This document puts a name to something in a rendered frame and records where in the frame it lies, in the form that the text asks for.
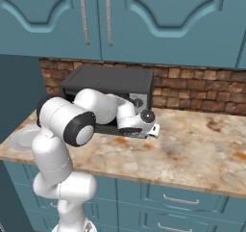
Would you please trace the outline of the teal drawer front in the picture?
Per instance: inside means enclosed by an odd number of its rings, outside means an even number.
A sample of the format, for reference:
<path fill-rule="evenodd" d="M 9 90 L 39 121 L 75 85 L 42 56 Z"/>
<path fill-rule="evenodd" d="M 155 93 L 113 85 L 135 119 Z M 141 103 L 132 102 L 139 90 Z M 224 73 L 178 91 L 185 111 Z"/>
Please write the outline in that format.
<path fill-rule="evenodd" d="M 201 219 L 193 216 L 177 215 L 172 213 L 139 213 L 139 226 L 151 232 L 171 232 L 158 228 L 160 222 L 164 226 L 183 230 L 193 229 L 193 232 L 241 232 L 244 225 L 236 222 L 227 222 L 215 219 Z"/>
<path fill-rule="evenodd" d="M 85 203 L 86 214 L 90 217 L 99 217 L 106 201 L 114 201 L 116 199 L 116 183 L 113 178 L 95 176 L 97 180 L 96 195 Z M 19 195 L 23 207 L 26 210 L 41 212 L 49 215 L 57 215 L 57 208 L 52 208 L 50 203 L 57 205 L 57 200 L 36 196 L 33 191 L 33 181 L 24 177 L 14 177 L 12 180 L 14 187 Z"/>
<path fill-rule="evenodd" d="M 172 209 L 190 211 L 192 213 L 198 212 L 213 212 L 223 213 L 229 198 L 224 195 L 195 192 L 191 190 L 184 190 L 178 188 L 170 188 L 164 186 L 155 186 L 150 184 L 141 184 L 141 198 L 152 203 L 166 206 Z M 198 205 L 188 205 L 183 203 L 172 202 L 163 199 L 162 195 L 166 194 L 169 197 L 191 200 L 200 200 Z"/>

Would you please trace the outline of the black toaster oven door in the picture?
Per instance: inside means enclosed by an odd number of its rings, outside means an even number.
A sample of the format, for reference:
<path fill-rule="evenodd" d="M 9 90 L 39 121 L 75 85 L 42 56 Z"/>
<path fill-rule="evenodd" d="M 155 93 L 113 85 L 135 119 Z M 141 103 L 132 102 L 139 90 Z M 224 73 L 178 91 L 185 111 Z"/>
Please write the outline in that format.
<path fill-rule="evenodd" d="M 114 125 L 100 125 L 95 126 L 95 132 L 100 134 L 115 135 L 115 136 L 124 136 L 132 138 L 146 139 L 147 135 L 143 133 L 122 133 Z"/>

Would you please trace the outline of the dark teal tall cabinet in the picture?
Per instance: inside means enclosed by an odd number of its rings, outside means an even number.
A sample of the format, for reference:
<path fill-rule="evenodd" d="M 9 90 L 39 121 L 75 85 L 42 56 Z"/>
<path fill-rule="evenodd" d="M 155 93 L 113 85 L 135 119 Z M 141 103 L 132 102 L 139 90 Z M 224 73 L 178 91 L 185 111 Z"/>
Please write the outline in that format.
<path fill-rule="evenodd" d="M 0 55 L 0 143 L 37 107 L 45 94 L 37 57 Z"/>

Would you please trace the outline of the black toaster oven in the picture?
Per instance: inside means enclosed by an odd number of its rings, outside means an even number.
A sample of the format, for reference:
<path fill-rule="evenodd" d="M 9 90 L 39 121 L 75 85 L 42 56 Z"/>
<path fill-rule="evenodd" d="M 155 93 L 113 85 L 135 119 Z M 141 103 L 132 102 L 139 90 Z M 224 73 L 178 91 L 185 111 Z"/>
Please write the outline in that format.
<path fill-rule="evenodd" d="M 72 102 L 82 89 L 95 89 L 104 94 L 118 95 L 134 105 L 135 113 L 152 109 L 154 72 L 138 68 L 79 65 L 60 84 L 60 95 Z M 135 106 L 140 98 L 143 105 Z"/>

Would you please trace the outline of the teal wall cupboard door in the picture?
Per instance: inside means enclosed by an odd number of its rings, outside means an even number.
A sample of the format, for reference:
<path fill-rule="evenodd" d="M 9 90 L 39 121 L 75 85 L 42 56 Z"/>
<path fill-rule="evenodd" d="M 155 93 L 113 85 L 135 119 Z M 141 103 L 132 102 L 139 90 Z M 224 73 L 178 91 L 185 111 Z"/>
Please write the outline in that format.
<path fill-rule="evenodd" d="M 98 0 L 105 61 L 246 68 L 246 0 Z"/>
<path fill-rule="evenodd" d="M 0 54 L 62 59 L 101 58 L 97 0 L 0 0 Z"/>

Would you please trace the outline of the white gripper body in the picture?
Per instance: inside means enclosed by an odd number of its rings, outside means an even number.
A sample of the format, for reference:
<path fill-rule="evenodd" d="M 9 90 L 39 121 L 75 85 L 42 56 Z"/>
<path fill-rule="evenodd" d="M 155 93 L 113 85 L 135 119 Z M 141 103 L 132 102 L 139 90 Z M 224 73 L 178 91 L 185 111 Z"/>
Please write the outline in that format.
<path fill-rule="evenodd" d="M 147 126 L 143 128 L 138 136 L 140 138 L 148 138 L 148 137 L 157 138 L 159 135 L 160 135 L 160 126 L 157 123 L 155 123 L 153 126 Z"/>

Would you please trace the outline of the white plate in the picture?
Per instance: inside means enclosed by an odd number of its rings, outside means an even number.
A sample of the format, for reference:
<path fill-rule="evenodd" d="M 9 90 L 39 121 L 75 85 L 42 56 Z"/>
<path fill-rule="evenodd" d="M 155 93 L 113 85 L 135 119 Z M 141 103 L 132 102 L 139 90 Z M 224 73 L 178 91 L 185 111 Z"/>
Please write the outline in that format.
<path fill-rule="evenodd" d="M 11 135 L 10 148 L 16 151 L 30 151 L 32 149 L 32 141 L 39 132 L 40 128 L 36 124 L 24 126 Z"/>

